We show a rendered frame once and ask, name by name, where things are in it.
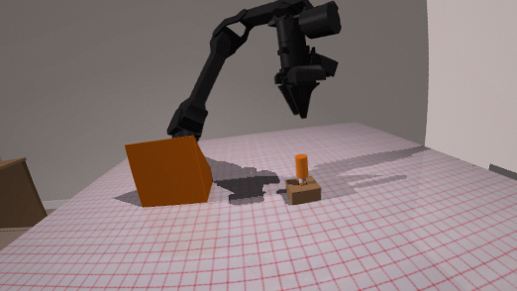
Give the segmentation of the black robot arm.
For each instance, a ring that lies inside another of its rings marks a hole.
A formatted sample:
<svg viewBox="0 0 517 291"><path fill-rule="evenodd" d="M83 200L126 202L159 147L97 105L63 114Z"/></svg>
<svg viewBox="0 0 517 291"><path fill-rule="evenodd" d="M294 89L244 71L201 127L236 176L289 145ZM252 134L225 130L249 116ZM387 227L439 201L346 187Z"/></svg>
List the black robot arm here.
<svg viewBox="0 0 517 291"><path fill-rule="evenodd" d="M166 130L167 134L172 138L194 136L199 141L208 115L205 110L206 101L219 72L226 58L247 41L254 26L267 24L275 27L279 43L306 42L306 37L318 39L340 32L342 27L338 9L335 1L313 7L308 0L277 0L249 10L243 9L237 16L224 19L212 33L211 52L190 96L175 110ZM227 27L238 22L246 27L241 37ZM326 77L335 76L337 61L316 53L315 47L306 52L308 65L320 64L326 70Z"/></svg>

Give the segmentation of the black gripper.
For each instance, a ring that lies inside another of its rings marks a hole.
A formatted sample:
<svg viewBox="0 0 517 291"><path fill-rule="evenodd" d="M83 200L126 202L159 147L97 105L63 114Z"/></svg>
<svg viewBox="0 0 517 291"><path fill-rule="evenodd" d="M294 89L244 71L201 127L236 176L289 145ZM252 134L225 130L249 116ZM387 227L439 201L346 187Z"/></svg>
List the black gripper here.
<svg viewBox="0 0 517 291"><path fill-rule="evenodd" d="M326 80L326 70L320 64L308 65L310 45L304 41L290 41L279 44L281 68L273 77L293 115L307 118L312 91Z"/></svg>

